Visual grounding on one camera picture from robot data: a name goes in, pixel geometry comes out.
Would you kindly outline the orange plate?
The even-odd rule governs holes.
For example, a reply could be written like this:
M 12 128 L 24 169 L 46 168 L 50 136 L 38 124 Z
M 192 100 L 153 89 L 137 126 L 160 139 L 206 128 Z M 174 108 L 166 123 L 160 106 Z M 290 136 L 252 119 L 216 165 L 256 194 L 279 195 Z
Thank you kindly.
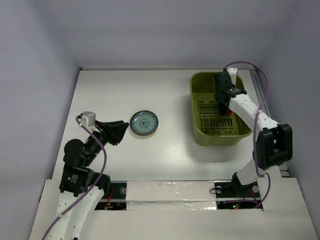
M 230 109 L 227 109 L 226 115 L 227 115 L 227 116 L 230 116 L 231 114 L 232 114 L 232 111 L 231 111 Z

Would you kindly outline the blue patterned plate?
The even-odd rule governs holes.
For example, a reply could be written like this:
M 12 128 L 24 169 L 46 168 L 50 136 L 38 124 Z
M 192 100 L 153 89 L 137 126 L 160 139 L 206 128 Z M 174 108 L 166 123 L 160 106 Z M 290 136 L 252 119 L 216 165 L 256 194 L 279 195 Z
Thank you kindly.
M 159 119 L 150 110 L 140 110 L 134 113 L 130 119 L 129 127 L 131 131 L 140 137 L 153 135 L 159 126 Z

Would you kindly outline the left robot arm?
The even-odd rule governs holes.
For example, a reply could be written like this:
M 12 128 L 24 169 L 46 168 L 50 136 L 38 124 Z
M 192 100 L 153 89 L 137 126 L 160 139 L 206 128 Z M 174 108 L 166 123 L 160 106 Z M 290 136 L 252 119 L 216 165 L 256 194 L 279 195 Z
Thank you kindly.
M 105 145 L 118 145 L 129 123 L 95 121 L 85 125 L 80 119 L 77 116 L 75 120 L 89 137 L 85 141 L 71 139 L 64 146 L 58 205 L 44 240 L 80 240 L 98 202 L 113 194 L 111 178 L 104 174 Z

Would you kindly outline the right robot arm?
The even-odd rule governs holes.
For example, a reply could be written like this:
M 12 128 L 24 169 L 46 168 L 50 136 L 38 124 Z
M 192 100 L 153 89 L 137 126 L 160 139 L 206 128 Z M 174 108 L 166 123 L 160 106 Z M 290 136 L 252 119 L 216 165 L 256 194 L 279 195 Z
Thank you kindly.
M 293 157 L 293 130 L 289 124 L 280 124 L 257 106 L 248 93 L 234 84 L 237 75 L 231 70 L 215 73 L 213 84 L 219 113 L 223 116 L 235 113 L 251 129 L 253 134 L 252 160 L 235 172 L 226 185 L 216 185 L 216 195 L 242 196 L 259 178 L 271 181 L 268 170 L 282 165 Z

